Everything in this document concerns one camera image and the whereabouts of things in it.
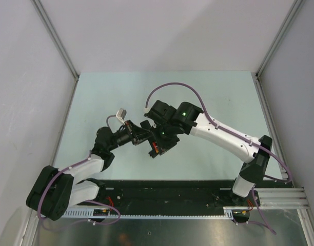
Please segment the black remote control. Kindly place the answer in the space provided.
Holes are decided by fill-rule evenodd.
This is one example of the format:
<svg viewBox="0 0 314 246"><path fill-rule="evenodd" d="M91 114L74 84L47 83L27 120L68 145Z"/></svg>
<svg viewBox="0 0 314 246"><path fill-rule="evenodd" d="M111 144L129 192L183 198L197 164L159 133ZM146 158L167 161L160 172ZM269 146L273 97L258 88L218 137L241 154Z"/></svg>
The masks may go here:
<svg viewBox="0 0 314 246"><path fill-rule="evenodd" d="M153 142L156 142L156 139L155 139L155 136L154 136L154 134L153 134L152 129L153 129L153 127L151 126L150 131L151 131L151 134L152 134L153 136L148 140L148 142L149 142L149 144L150 144L150 146L151 146L151 148L152 148L152 150L149 152L149 155L150 155L150 157L155 158L155 157L157 157L157 156L159 155L159 152L157 153L157 152L154 150L154 147L153 147L153 145L152 145Z"/></svg>

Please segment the red orange battery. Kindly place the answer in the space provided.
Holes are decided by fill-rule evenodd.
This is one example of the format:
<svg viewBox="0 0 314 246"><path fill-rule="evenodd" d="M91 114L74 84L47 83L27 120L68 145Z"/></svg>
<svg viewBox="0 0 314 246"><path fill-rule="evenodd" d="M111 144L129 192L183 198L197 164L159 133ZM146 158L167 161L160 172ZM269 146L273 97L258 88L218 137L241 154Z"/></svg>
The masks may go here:
<svg viewBox="0 0 314 246"><path fill-rule="evenodd" d="M159 148L158 148L156 142L153 142L152 145L154 147L154 150L158 153L159 152Z"/></svg>

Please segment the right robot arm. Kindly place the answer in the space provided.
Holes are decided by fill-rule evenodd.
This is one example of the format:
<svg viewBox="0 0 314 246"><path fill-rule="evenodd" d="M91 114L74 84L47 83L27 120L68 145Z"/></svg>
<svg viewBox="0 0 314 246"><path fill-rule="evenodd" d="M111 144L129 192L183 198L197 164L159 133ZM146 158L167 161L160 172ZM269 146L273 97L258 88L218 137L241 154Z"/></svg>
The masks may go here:
<svg viewBox="0 0 314 246"><path fill-rule="evenodd" d="M252 188L263 180L272 146L269 136L257 138L241 133L189 102L174 108L157 100L151 108L144 109L144 115L156 125L154 138L159 151L171 149L178 135L187 134L210 141L238 157L243 165L229 193L234 205L246 202Z"/></svg>

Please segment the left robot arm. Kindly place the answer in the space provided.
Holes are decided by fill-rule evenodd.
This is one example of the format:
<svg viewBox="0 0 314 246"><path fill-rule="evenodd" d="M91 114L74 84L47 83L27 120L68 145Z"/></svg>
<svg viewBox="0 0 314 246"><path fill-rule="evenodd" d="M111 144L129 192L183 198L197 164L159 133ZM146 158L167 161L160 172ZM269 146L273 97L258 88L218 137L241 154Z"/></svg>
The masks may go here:
<svg viewBox="0 0 314 246"><path fill-rule="evenodd" d="M139 145L145 142L153 136L153 129L147 120L140 126L127 120L115 132L109 127L99 128L94 146L84 160L62 170L53 166L41 170L26 199L26 206L37 211L41 217L56 221L76 204L87 200L96 205L102 204L106 192L102 189L103 185L91 176L110 167L114 149L127 143Z"/></svg>

